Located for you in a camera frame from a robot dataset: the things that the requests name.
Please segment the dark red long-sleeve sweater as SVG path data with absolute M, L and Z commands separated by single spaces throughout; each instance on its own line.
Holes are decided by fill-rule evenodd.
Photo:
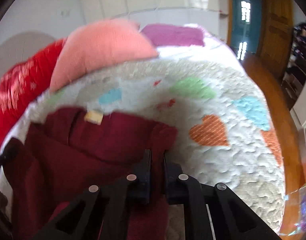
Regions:
M 65 204 L 91 185 L 126 177 L 152 152 L 152 202 L 131 215 L 128 239 L 164 239 L 168 206 L 160 192 L 162 160 L 177 129 L 136 115 L 113 112 L 100 124 L 86 121 L 82 108 L 66 107 L 32 123 L 25 142 L 10 140 L 16 156 L 4 165 L 13 190 L 15 239 L 31 239 Z

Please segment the heart patchwork quilt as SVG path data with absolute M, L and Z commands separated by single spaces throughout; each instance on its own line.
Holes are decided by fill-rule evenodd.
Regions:
M 262 91 L 227 49 L 220 52 L 220 57 L 229 57 L 226 62 L 202 60 L 202 47 L 173 59 L 167 57 L 168 49 L 157 52 L 154 59 L 87 73 L 55 92 L 49 87 L 27 106 L 0 147 L 5 157 L 0 182 L 7 185 L 11 199 L 11 225 L 13 190 L 3 167 L 17 152 L 9 141 L 25 142 L 32 123 L 43 124 L 58 109 L 76 107 L 84 109 L 84 119 L 93 124 L 120 112 L 176 128 L 176 140 L 163 159 L 202 184 L 226 184 L 278 235 L 285 176 Z M 166 200 L 163 178 L 162 160 L 160 192 Z M 183 206 L 167 206 L 164 239 L 186 239 Z

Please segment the red embroidered duvet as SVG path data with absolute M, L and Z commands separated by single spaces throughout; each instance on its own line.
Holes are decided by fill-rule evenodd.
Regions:
M 0 79 L 0 147 L 27 106 L 49 88 L 65 42 L 62 38 L 49 44 L 28 60 L 15 64 Z

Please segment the pink ribbed pillow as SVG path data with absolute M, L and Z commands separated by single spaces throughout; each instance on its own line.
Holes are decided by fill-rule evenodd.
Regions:
M 139 32 L 139 24 L 120 18 L 93 22 L 68 36 L 51 76 L 50 91 L 100 68 L 156 57 L 157 50 Z

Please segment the cluttered white shelf unit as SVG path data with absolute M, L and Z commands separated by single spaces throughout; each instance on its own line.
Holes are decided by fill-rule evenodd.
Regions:
M 291 109 L 306 83 L 306 22 L 293 28 L 291 52 L 281 86 L 287 107 Z

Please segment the magenta pillow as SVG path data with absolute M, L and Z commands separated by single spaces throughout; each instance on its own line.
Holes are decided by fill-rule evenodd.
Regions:
M 204 34 L 200 29 L 181 27 L 171 24 L 148 24 L 141 33 L 145 35 L 154 46 L 205 46 Z

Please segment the wooden door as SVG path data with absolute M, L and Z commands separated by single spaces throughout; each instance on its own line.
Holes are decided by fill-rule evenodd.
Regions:
M 278 80 L 284 76 L 292 35 L 292 0 L 261 0 L 261 35 L 256 55 Z

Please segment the teal glass door panel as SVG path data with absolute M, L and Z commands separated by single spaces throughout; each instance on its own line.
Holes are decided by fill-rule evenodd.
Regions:
M 256 53 L 261 30 L 261 0 L 232 0 L 233 23 L 230 46 L 238 49 L 246 43 L 246 51 Z

